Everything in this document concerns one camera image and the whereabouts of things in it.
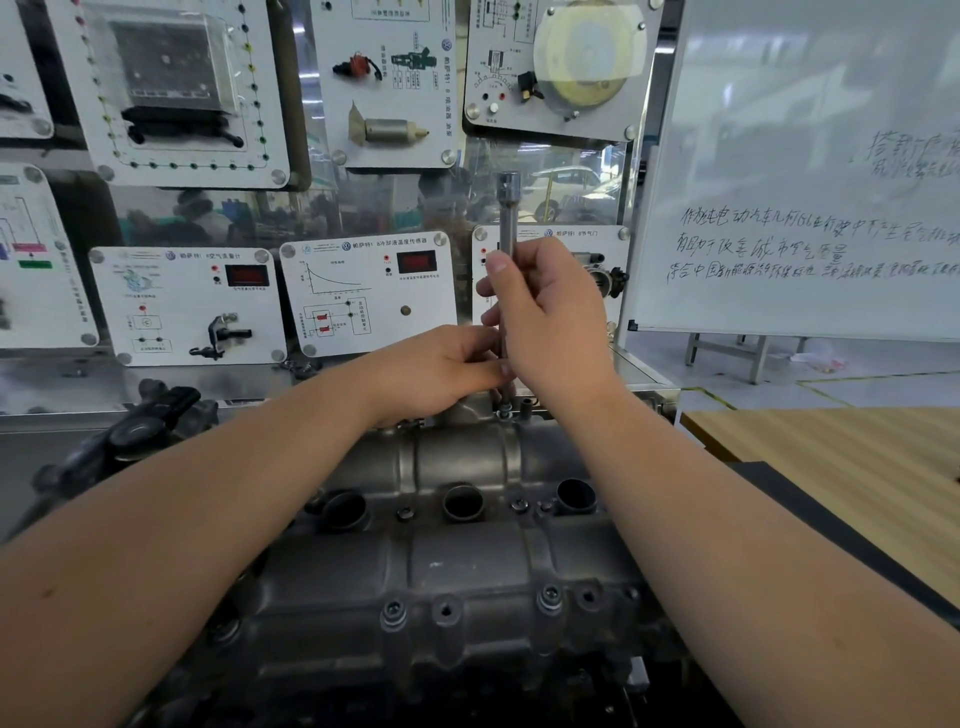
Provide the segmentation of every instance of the floor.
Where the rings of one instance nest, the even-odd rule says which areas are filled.
[[[799,340],[775,337],[760,378],[747,381],[751,362],[700,350],[684,365],[688,334],[638,331],[627,349],[683,387],[681,411],[812,407],[960,406],[960,343],[810,339],[811,363],[790,361]],[[731,335],[702,339],[735,344]],[[747,347],[756,337],[747,338]]]

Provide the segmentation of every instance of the white panel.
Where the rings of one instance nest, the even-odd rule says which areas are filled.
[[[0,137],[49,139],[54,135],[47,98],[34,66],[16,0],[0,0]]]
[[[99,340],[46,177],[9,162],[0,162],[0,302],[0,349]]]
[[[651,10],[652,4],[473,0],[464,99],[467,119],[480,126],[525,132],[609,141],[635,138],[660,29],[661,10]],[[564,16],[569,9],[575,16]],[[591,12],[597,13],[593,20]],[[551,96],[548,89],[546,99],[523,101],[517,76],[537,70],[543,87],[549,80],[543,68],[547,60],[564,61],[563,72],[582,69],[583,78],[563,79],[585,82],[578,84],[580,88],[600,83],[607,84],[604,89],[615,87],[618,82],[611,85],[605,74],[617,75],[611,71],[616,67],[628,67],[629,76],[612,98],[596,106],[568,103]]]
[[[235,0],[188,0],[185,3],[180,0],[126,0],[110,5],[74,5],[68,0],[56,0],[49,3],[48,11],[87,148],[94,166],[108,182],[228,188],[271,188],[286,184],[290,164],[264,0],[252,0],[247,4]],[[223,47],[226,49],[228,78],[224,86],[220,83],[221,76],[217,76],[217,87],[231,88],[228,96],[235,109],[227,117],[228,131],[243,140],[241,148],[223,138],[148,136],[141,144],[129,138],[129,123],[121,117],[128,102],[121,101],[121,98],[157,96],[155,87],[163,87],[163,93],[169,96],[216,94],[215,89],[207,86],[212,82],[199,81],[199,72],[198,79],[183,81],[183,77],[174,75],[177,71],[166,71],[164,64],[175,66],[177,56],[174,54],[181,52],[180,41],[170,33],[168,37],[172,40],[169,42],[174,49],[171,55],[162,53],[163,46],[158,42],[144,49],[142,66],[135,65],[140,59],[130,61],[129,65],[123,63],[132,54],[129,46],[134,44],[135,38],[124,36],[125,50],[119,51],[120,45],[115,38],[120,31],[111,23],[119,19],[118,22],[132,29],[132,33],[143,33],[135,26],[162,19],[154,11],[178,11],[179,17],[186,19],[205,16],[211,21],[211,37],[226,35]],[[176,30],[178,26],[171,16],[165,19],[172,23],[166,27]],[[224,34],[218,36],[218,30]],[[149,31],[144,35],[160,37],[165,32]],[[208,68],[211,78],[215,70],[220,70],[214,66],[211,62]],[[134,96],[125,89],[132,87],[133,77],[143,75],[136,70],[137,67],[163,70],[157,70],[152,79],[143,82],[144,88],[135,92],[139,96]],[[175,89],[173,83],[177,82],[187,91]],[[173,93],[166,88],[167,85],[174,89]]]
[[[614,268],[627,269],[627,252],[630,241],[621,240],[619,225],[521,225],[516,237],[519,240],[534,240],[538,237],[558,238],[572,253],[594,253],[604,257],[599,267],[607,273]],[[480,317],[496,303],[496,296],[484,298],[477,294],[477,281],[486,275],[487,251],[496,250],[500,243],[500,227],[481,225],[473,230],[473,323],[480,324]],[[616,298],[607,296],[604,305],[607,308],[608,328],[616,326],[620,320],[620,304],[623,294]]]
[[[960,338],[960,6],[689,0],[625,318]]]
[[[444,232],[286,243],[280,260],[308,356],[372,352],[457,323]]]
[[[448,167],[455,156],[457,52],[451,0],[313,0],[314,38],[324,90],[326,137],[334,159],[347,167]],[[354,54],[381,70],[364,78],[333,73]],[[348,114],[356,105],[365,119],[402,119],[429,134],[410,144],[355,144]]]
[[[123,364],[267,364],[286,358],[276,271],[267,251],[94,248],[90,261],[113,350]],[[210,346],[207,328],[224,314],[236,317],[228,329],[249,329],[252,336],[221,342],[225,353],[218,359],[191,354]]]

